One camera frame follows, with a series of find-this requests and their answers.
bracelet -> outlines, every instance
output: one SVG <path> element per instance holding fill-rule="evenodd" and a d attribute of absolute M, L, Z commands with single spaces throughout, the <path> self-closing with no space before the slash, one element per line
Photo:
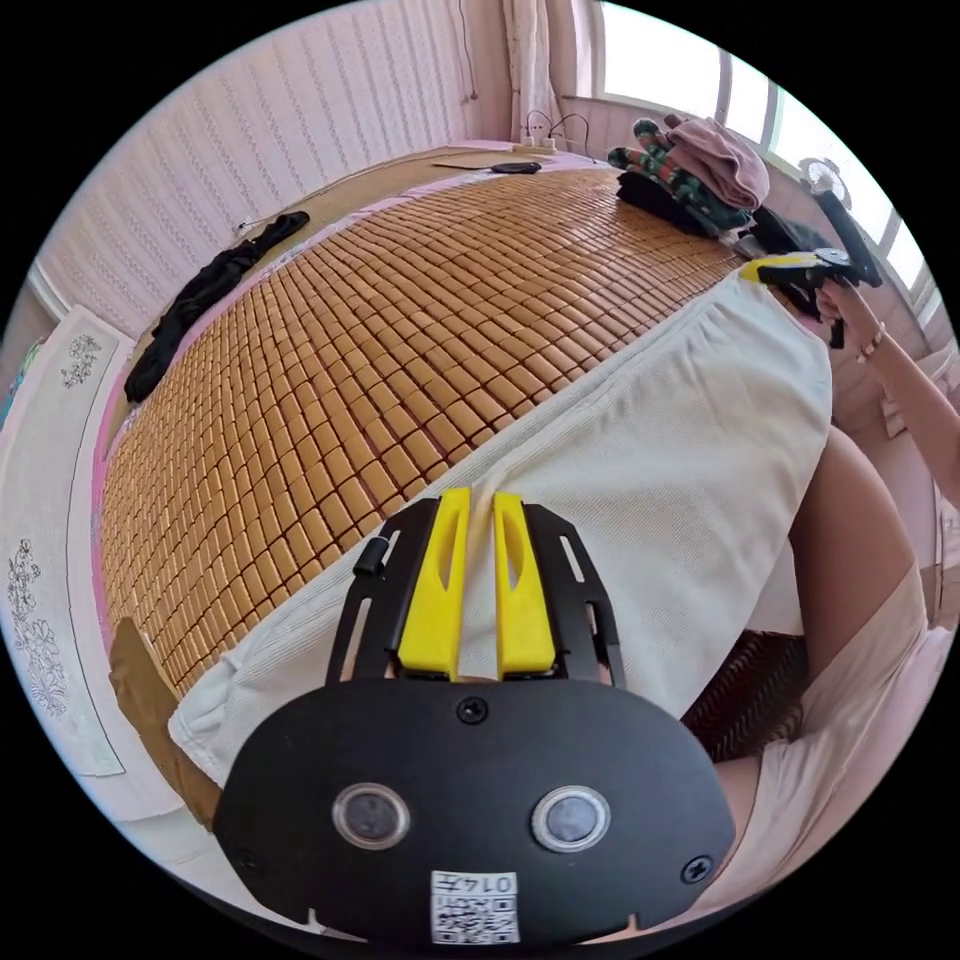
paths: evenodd
<path fill-rule="evenodd" d="M 883 343 L 883 338 L 887 335 L 886 324 L 881 320 L 880 329 L 876 332 L 873 339 L 860 351 L 860 355 L 857 357 L 857 363 L 866 363 L 868 358 L 871 356 L 874 350 Z"/>

floral pattern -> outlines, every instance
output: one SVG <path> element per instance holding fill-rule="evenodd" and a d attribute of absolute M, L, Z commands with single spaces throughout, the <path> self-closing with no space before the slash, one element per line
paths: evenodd
<path fill-rule="evenodd" d="M 41 710 L 58 718 L 67 712 L 67 676 L 53 630 L 46 620 L 32 617 L 37 600 L 31 585 L 41 575 L 30 541 L 21 540 L 7 573 L 13 644 L 26 658 L 28 695 Z"/>
<path fill-rule="evenodd" d="M 63 385 L 69 390 L 83 383 L 93 370 L 93 362 L 100 352 L 100 344 L 89 333 L 81 334 L 70 344 L 70 359 L 73 363 L 69 368 L 60 370 Z"/>

window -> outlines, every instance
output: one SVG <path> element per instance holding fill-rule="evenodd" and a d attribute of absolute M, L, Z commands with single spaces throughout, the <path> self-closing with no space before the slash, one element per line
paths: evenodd
<path fill-rule="evenodd" d="M 770 149 L 791 166 L 812 157 L 828 158 L 840 169 L 840 176 L 850 191 L 850 212 L 875 242 L 879 242 L 893 212 L 893 204 L 867 168 L 850 148 L 796 97 L 783 92 L 780 133 Z"/>
<path fill-rule="evenodd" d="M 917 282 L 917 277 L 920 276 L 923 254 L 905 223 L 900 224 L 893 246 L 887 254 L 887 262 L 897 271 L 897 276 L 903 281 L 903 285 L 908 290 L 911 289 Z"/>
<path fill-rule="evenodd" d="M 850 212 L 879 247 L 884 267 L 916 306 L 926 264 L 913 235 L 898 223 L 890 198 L 846 144 L 796 97 L 709 40 L 615 3 L 594 5 L 600 32 L 594 96 L 637 101 L 655 113 L 716 117 L 757 146 L 768 162 L 798 175 L 806 159 L 831 160 L 850 195 Z M 721 76 L 724 90 L 721 91 Z M 773 137 L 764 143 L 763 135 Z"/>
<path fill-rule="evenodd" d="M 741 136 L 760 143 L 767 116 L 770 81 L 749 63 L 730 56 L 730 105 L 724 123 Z"/>
<path fill-rule="evenodd" d="M 601 3 L 603 93 L 712 117 L 720 90 L 715 44 L 656 17 Z"/>

wallpaper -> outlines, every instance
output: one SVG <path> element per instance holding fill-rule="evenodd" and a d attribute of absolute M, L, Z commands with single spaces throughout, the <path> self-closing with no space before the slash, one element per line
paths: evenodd
<path fill-rule="evenodd" d="M 71 200 L 38 265 L 68 304 L 138 337 L 239 224 L 396 157 L 509 139 L 510 103 L 501 4 L 368 0 L 309 17 L 141 120 Z"/>

pink cloth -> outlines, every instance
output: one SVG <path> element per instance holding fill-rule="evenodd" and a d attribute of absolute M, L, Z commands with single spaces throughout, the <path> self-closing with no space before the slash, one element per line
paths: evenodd
<path fill-rule="evenodd" d="M 667 139 L 674 163 L 731 207 L 756 210 L 770 192 L 764 162 L 716 120 L 684 120 Z"/>

